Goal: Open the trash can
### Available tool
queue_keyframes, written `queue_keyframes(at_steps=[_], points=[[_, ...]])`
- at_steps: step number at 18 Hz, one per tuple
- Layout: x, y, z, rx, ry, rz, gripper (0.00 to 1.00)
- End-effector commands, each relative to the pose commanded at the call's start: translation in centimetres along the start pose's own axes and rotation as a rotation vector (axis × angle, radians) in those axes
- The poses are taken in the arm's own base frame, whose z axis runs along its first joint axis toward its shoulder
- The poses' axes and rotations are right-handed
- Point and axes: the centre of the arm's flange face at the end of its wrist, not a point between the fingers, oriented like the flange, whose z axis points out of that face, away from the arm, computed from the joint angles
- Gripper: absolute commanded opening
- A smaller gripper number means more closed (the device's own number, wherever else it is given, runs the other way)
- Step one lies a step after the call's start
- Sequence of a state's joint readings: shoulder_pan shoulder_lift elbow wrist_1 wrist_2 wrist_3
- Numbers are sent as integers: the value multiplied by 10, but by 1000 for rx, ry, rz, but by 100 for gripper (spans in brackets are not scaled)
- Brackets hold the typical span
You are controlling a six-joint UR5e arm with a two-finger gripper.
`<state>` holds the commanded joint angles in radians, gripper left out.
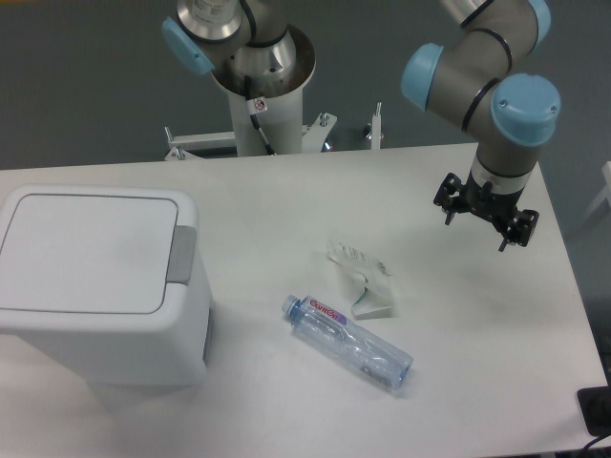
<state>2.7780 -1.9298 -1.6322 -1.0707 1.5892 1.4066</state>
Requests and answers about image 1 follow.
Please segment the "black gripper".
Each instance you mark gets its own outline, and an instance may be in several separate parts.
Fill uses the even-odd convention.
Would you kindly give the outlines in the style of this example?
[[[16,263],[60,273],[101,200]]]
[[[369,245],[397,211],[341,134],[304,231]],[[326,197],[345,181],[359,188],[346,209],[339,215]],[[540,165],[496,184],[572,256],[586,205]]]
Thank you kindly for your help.
[[[503,252],[508,245],[526,247],[537,227],[538,211],[517,209],[523,189],[524,177],[501,177],[471,170],[464,187],[457,175],[448,173],[433,198],[433,204],[445,214],[446,225],[462,213],[470,213],[488,222],[508,222],[498,248]]]

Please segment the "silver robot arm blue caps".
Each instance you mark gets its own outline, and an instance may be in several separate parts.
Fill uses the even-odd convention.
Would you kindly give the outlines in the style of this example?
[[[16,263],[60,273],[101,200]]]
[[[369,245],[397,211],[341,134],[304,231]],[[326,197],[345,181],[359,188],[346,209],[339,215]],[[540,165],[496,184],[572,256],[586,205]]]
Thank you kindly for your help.
[[[433,199],[447,221],[469,213],[493,225],[502,246],[526,246],[535,210],[517,207],[561,108],[546,78],[516,73],[551,27],[544,1],[445,1],[464,35],[453,48],[428,43],[410,58],[401,91],[411,103],[477,142],[469,176],[447,174]]]

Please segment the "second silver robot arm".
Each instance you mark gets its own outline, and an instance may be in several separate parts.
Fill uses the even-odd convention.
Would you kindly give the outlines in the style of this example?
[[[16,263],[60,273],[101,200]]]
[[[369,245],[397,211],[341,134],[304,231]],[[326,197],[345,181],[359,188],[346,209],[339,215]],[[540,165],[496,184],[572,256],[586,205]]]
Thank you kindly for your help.
[[[178,1],[161,34],[180,64],[205,75],[242,47],[276,44],[287,28],[278,1]]]

